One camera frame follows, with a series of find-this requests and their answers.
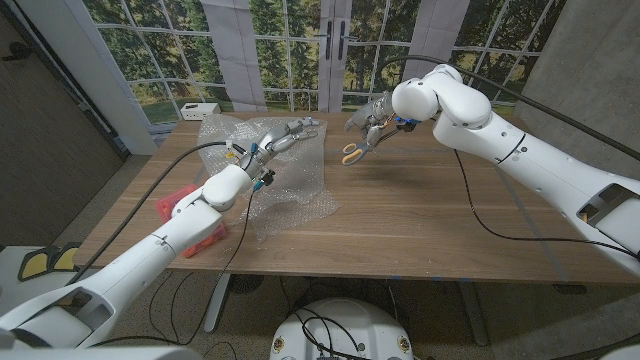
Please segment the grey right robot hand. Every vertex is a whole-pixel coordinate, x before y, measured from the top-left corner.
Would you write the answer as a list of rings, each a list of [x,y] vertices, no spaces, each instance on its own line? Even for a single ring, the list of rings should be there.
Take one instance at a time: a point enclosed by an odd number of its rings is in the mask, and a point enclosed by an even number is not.
[[[392,94],[383,95],[358,109],[345,123],[346,132],[357,128],[369,149],[375,147],[382,137],[384,123],[395,114]]]

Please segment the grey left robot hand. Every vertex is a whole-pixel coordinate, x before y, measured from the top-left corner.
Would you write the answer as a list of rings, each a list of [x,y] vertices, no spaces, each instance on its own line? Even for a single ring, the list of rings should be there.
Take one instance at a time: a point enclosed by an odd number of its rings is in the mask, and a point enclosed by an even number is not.
[[[286,152],[297,142],[316,137],[318,132],[314,128],[318,125],[319,122],[311,117],[302,117],[271,128],[257,143],[251,145],[249,153],[241,158],[239,167],[251,179],[255,179],[263,166],[277,154]]]

